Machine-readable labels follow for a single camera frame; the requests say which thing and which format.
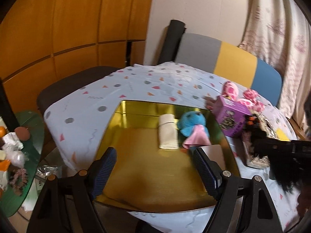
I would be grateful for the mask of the yellow sponge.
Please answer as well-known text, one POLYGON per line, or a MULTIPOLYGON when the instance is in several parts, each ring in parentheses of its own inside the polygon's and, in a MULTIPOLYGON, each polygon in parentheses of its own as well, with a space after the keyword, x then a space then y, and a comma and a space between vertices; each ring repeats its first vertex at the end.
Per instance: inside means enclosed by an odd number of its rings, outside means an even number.
POLYGON ((280 128, 276 129, 276 135, 277 135, 278 139, 281 141, 287 141, 287 142, 290 141, 290 138, 288 138, 288 136, 280 128))

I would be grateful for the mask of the small blue bear pink dress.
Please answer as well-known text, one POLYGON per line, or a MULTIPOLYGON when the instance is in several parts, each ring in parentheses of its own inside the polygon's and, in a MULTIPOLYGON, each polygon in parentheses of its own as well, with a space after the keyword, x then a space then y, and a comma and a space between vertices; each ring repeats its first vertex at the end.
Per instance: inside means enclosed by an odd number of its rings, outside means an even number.
POLYGON ((210 135, 206 128, 206 119, 200 111, 188 111, 177 122, 177 128, 182 136, 183 148, 210 146, 210 135))

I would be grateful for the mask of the black haired doll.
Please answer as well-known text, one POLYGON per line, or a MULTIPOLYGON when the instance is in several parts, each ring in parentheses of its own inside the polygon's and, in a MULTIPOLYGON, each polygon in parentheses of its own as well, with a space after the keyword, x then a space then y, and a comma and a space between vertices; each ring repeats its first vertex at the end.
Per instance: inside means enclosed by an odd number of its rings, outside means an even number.
POLYGON ((270 167, 273 177, 284 191, 300 190, 297 212, 303 217, 310 210, 310 167, 270 167))

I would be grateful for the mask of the ornate silver tissue box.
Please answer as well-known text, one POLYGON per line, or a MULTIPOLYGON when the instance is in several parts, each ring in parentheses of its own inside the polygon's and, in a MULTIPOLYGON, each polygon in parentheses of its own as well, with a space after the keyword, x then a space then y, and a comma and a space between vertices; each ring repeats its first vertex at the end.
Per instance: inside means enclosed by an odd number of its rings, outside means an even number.
POLYGON ((270 121, 257 111, 245 115, 245 124, 241 135, 246 166, 255 169, 269 167, 268 156, 259 153, 259 146, 262 145, 262 140, 265 141, 267 138, 278 139, 278 135, 270 121))

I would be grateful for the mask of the patterned plastic tablecloth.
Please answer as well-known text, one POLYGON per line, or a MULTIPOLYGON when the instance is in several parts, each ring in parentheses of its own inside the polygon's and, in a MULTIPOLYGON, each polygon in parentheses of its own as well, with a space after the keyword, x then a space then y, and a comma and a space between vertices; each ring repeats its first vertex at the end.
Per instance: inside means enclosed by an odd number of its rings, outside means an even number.
MULTIPOLYGON (((108 122, 122 100, 144 100, 204 108, 204 97, 216 98, 222 85, 233 79, 204 72, 186 64, 166 62, 158 66, 135 64, 111 73, 106 77, 78 86, 73 93, 65 93, 44 112, 44 120, 69 169, 77 172, 88 168, 94 161, 100 140, 108 122)), ((258 99, 266 105, 264 115, 275 130, 282 130, 290 139, 296 139, 293 129, 283 114, 274 106, 268 94, 260 93, 258 99)), ((296 210, 299 191, 284 192, 275 180, 269 178, 268 169, 246 167, 236 159, 242 177, 260 175, 276 206, 283 230, 288 230, 298 221, 296 210)), ((129 212, 162 232, 199 232, 204 227, 204 216, 208 219, 214 207, 194 212, 160 215, 129 212)))

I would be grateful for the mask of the gold metal tin tray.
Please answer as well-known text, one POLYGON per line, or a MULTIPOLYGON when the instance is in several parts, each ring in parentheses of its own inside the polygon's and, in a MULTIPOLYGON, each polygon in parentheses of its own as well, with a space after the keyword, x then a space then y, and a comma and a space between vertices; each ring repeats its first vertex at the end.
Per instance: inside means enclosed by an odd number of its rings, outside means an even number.
POLYGON ((103 205, 150 213, 182 212, 211 207, 201 178, 184 148, 159 147, 163 114, 179 119, 189 106, 123 100, 109 120, 96 159, 107 148, 117 152, 114 169, 96 201, 103 205))

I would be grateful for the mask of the purple snack box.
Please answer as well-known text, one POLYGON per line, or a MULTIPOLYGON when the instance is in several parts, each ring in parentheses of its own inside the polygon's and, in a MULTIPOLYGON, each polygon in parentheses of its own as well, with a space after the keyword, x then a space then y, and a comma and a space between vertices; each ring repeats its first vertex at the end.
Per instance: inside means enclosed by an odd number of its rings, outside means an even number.
POLYGON ((217 97, 212 113, 223 133, 229 137, 238 136, 243 129, 246 116, 251 115, 246 106, 223 96, 217 97))

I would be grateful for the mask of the dark stool seat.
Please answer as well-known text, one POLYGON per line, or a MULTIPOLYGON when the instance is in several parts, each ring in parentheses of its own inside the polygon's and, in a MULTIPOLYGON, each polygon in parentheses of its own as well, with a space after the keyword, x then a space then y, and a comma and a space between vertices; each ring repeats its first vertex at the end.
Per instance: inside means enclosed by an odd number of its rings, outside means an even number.
POLYGON ((43 89, 37 97, 36 103, 40 113, 44 115, 44 112, 58 100, 117 70, 117 68, 110 66, 91 67, 51 84, 43 89))

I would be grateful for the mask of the green glass side table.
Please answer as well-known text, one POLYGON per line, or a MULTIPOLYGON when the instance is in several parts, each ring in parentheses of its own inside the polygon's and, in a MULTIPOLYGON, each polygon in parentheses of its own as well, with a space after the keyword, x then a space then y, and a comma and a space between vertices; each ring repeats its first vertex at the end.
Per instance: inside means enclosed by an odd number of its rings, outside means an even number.
POLYGON ((21 207, 31 188, 44 143, 44 121, 40 114, 26 110, 16 113, 19 124, 30 132, 30 139, 22 142, 23 148, 14 153, 15 162, 24 170, 16 178, 15 186, 10 183, 1 194, 1 212, 13 216, 21 207))

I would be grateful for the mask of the grey yellow blue chair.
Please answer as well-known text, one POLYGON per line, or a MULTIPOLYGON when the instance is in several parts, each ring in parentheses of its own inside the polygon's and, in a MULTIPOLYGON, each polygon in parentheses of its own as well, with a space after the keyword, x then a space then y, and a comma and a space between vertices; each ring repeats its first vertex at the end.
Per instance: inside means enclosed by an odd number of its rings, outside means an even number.
POLYGON ((279 72, 232 44, 209 36, 185 33, 175 61, 256 90, 273 106, 278 104, 282 88, 279 72))

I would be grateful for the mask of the pink patterned curtain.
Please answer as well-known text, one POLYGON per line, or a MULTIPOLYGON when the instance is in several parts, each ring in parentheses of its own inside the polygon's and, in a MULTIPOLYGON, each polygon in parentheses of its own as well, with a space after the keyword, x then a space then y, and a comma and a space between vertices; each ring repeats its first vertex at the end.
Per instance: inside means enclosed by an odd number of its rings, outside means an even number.
POLYGON ((279 110, 307 129, 304 103, 310 92, 310 24, 294 0, 252 0, 240 48, 279 72, 279 110))

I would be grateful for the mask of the black rolled mat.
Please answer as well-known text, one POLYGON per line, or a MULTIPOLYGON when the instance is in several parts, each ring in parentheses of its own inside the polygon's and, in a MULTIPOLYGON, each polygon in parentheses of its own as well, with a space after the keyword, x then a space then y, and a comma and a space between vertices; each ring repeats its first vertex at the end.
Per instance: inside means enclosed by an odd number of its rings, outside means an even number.
POLYGON ((186 31, 185 23, 172 19, 168 26, 157 64, 174 61, 181 38, 186 31))

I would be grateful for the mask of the wooden wardrobe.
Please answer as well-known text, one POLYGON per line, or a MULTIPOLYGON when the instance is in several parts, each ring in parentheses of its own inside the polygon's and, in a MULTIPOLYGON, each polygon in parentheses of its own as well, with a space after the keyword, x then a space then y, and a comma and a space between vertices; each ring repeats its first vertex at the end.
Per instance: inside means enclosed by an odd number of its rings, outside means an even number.
POLYGON ((1 22, 1 79, 15 112, 92 67, 142 63, 152 0, 17 0, 1 22))

